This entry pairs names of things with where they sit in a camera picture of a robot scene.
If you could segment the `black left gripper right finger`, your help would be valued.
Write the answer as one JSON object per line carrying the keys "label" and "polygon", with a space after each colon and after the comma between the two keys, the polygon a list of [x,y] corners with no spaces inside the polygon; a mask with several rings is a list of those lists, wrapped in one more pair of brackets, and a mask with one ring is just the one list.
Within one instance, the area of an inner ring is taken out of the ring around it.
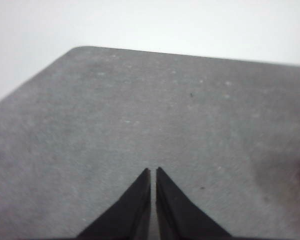
{"label": "black left gripper right finger", "polygon": [[182,192],[168,174],[156,170],[156,210],[161,238],[231,238]]}

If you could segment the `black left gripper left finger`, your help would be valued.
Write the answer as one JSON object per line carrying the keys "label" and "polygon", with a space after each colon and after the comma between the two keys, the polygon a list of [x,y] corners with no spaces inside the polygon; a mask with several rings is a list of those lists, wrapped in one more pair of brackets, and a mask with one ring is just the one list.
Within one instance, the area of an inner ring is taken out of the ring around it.
{"label": "black left gripper left finger", "polygon": [[134,238],[151,206],[151,171],[145,168],[122,196],[77,236]]}

